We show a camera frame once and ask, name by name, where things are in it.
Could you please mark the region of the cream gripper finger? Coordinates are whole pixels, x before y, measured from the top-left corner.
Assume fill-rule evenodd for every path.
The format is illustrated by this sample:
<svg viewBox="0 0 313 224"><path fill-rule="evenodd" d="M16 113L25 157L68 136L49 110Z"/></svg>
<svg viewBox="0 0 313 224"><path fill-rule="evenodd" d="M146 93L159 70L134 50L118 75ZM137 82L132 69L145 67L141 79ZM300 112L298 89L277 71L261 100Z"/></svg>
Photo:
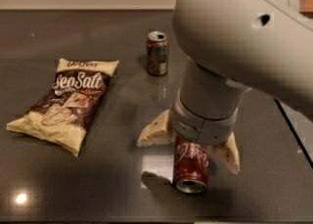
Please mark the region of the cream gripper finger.
<svg viewBox="0 0 313 224"><path fill-rule="evenodd" d="M138 147L150 147L154 145L168 145L173 142L173 130L171 125L170 110L159 114L140 133L137 140Z"/></svg>
<svg viewBox="0 0 313 224"><path fill-rule="evenodd" d="M213 145L211 151L224 163L230 172L233 174L240 172L240 156L234 133L231 133L226 141Z"/></svg>

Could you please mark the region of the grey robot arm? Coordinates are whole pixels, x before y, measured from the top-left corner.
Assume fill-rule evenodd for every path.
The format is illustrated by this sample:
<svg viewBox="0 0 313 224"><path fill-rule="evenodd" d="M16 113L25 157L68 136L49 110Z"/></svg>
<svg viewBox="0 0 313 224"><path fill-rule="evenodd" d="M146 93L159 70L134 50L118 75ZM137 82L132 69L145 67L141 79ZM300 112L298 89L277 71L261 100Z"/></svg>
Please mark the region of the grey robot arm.
<svg viewBox="0 0 313 224"><path fill-rule="evenodd" d="M240 170L233 133L250 89L313 116L313 26L298 0L178 0L173 33L188 57L172 107L144 128L138 146L181 137L211 147Z"/></svg>

